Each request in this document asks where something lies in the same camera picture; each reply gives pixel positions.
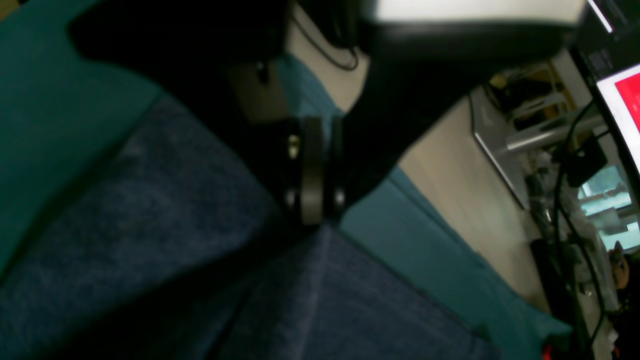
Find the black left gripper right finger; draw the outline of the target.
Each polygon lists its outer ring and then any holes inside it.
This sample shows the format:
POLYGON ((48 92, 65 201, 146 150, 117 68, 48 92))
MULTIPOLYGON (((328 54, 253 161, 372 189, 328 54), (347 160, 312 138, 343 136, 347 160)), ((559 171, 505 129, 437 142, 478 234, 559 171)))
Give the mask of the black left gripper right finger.
POLYGON ((368 55, 361 94, 334 121, 327 213, 372 192, 462 96, 505 68, 556 54, 583 0, 343 0, 347 34, 368 55))

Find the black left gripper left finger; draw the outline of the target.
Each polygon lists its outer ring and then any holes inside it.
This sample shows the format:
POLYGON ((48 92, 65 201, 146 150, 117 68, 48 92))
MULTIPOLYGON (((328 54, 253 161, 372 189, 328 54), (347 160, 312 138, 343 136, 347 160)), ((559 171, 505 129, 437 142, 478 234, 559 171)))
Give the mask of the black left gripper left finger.
POLYGON ((85 59, 135 72, 245 161, 296 223, 323 221, 319 118, 294 117, 275 62, 291 0, 99 0, 67 34, 85 59))

